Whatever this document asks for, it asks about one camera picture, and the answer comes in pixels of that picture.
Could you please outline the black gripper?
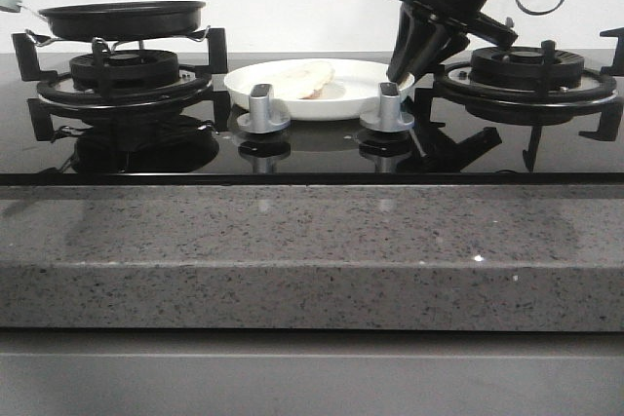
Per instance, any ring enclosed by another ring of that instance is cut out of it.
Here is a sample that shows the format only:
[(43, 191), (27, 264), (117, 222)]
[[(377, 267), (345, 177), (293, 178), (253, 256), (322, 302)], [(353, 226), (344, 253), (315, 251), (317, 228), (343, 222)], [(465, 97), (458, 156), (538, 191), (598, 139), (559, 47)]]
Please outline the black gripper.
[(482, 13), (487, 0), (400, 0), (399, 29), (393, 55), (386, 72), (389, 80), (416, 81), (432, 73), (442, 62), (467, 49), (470, 40), (464, 33), (449, 33), (443, 24), (425, 16), (448, 22), (452, 27), (476, 35), (500, 48), (517, 39), (513, 29)]

